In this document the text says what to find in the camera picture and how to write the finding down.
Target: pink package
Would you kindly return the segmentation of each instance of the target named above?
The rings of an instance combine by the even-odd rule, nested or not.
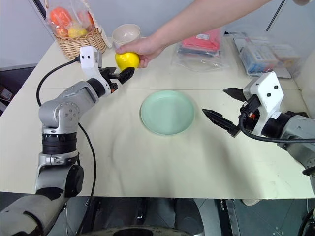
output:
[[[198,34],[182,41],[184,48],[218,51],[221,49],[221,28]]]

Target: white table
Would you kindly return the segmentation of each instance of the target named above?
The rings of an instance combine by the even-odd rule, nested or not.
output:
[[[241,102],[222,92],[243,88],[249,81],[234,46],[226,44],[229,67],[195,73],[171,65],[174,47],[167,48],[147,69],[92,108],[81,119],[96,152],[96,196],[285,199],[313,197],[303,167],[276,144],[232,138],[212,124],[201,109],[211,109],[237,122]],[[41,123],[35,91],[40,79],[66,62],[56,42],[47,51],[0,118],[0,191],[34,193]],[[103,67],[115,66],[114,50],[103,54]],[[41,100],[53,99],[64,88],[86,80],[78,63],[44,83]],[[281,80],[282,110],[306,111],[292,80]],[[159,136],[139,117],[143,100],[161,89],[179,90],[195,105],[195,120],[185,132]],[[89,195],[93,161],[87,140],[78,131],[77,148],[84,168],[80,195]]]

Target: wicker basket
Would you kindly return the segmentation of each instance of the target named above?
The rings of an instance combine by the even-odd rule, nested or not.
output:
[[[56,39],[63,54],[71,60],[80,54],[80,47],[83,46],[93,46],[102,53],[105,52],[106,49],[106,44],[97,28],[83,37],[64,38],[56,35]]]

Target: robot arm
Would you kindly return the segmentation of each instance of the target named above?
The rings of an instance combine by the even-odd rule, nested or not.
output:
[[[89,78],[67,88],[39,109],[42,152],[36,176],[36,194],[22,197],[0,213],[0,235],[47,235],[66,201],[82,189],[83,168],[76,165],[79,152],[76,135],[81,116],[102,96],[117,89],[110,79],[122,84],[134,68],[114,74],[115,67],[101,69],[101,54],[92,46],[80,49],[80,63]]]
[[[306,168],[303,174],[310,176],[315,193],[315,120],[307,114],[280,112],[284,94],[276,74],[270,72],[253,79],[244,90],[227,88],[223,91],[245,102],[240,109],[239,125],[211,110],[203,109],[204,114],[232,137],[241,130],[251,138],[278,143]]]

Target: green plate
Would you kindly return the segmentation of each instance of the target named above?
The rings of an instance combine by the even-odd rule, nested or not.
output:
[[[187,129],[194,119],[191,101],[177,91],[159,91],[142,103],[140,116],[144,125],[154,133],[178,134]]]

